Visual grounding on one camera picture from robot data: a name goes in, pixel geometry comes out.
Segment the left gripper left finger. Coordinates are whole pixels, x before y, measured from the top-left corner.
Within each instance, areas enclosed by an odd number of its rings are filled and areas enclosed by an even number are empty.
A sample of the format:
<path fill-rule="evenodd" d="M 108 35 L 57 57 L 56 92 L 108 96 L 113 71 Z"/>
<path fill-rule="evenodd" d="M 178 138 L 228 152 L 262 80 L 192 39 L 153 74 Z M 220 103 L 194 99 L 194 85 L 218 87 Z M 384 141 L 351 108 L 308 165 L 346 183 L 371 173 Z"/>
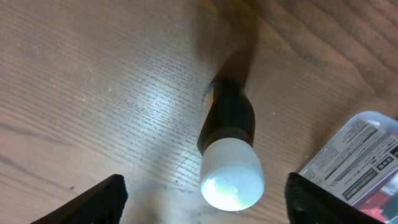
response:
<path fill-rule="evenodd" d="M 124 176 L 113 174 L 32 224 L 119 224 L 127 198 Z"/>

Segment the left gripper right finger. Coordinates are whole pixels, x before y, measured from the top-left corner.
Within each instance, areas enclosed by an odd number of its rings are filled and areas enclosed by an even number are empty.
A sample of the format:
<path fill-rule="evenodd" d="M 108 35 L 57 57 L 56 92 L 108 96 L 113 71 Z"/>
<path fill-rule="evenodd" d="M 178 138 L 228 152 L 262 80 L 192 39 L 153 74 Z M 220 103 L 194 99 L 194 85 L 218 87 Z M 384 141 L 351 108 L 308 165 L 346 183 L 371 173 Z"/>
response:
<path fill-rule="evenodd" d="M 296 172 L 288 174 L 284 197 L 290 224 L 382 224 Z"/>

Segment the dark bottle white cap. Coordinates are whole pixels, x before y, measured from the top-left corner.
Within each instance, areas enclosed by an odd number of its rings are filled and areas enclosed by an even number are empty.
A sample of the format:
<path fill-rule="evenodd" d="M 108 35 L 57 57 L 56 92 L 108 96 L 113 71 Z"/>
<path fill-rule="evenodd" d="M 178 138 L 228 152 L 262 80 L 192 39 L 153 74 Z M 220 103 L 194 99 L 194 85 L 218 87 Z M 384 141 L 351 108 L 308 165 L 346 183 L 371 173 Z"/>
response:
<path fill-rule="evenodd" d="M 253 148 L 254 109 L 244 88 L 227 78 L 209 86 L 203 104 L 197 141 L 202 196 L 220 210 L 245 210 L 259 201 L 266 188 Z"/>

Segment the red Panadol sachet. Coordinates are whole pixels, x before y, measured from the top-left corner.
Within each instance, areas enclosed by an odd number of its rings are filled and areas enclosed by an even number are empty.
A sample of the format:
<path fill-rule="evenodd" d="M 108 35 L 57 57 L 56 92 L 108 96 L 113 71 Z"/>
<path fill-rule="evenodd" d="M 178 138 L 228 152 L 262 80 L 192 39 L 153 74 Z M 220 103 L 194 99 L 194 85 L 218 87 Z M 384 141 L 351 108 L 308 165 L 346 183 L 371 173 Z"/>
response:
<path fill-rule="evenodd" d="M 397 191 L 382 187 L 364 197 L 356 208 L 380 222 L 388 223 L 397 216 Z"/>

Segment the clear plastic container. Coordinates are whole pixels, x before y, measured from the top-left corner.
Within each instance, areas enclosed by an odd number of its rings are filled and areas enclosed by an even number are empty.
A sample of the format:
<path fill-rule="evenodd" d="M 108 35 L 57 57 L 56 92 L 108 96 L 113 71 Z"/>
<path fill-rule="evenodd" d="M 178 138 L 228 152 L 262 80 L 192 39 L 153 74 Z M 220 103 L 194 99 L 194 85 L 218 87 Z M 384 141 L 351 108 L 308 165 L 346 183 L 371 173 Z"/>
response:
<path fill-rule="evenodd" d="M 397 120 L 376 111 L 353 116 L 300 175 L 355 209 L 382 187 L 397 191 Z"/>

